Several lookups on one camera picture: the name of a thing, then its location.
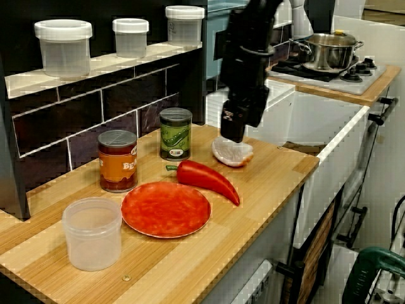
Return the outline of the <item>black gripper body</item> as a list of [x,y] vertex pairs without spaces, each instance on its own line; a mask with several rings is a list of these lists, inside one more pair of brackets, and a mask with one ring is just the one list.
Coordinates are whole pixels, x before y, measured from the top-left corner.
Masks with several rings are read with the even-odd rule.
[[251,51],[244,47],[224,47],[220,80],[228,87],[224,106],[265,106],[269,88],[265,68],[274,49]]

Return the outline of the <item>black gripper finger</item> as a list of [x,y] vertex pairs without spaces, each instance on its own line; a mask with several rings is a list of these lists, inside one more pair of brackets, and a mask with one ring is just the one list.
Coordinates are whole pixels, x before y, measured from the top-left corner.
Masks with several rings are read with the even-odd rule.
[[225,139],[241,143],[245,130],[246,109],[234,105],[231,101],[223,104],[221,112],[220,133]]
[[256,88],[249,99],[246,124],[257,127],[261,121],[269,95],[268,87]]

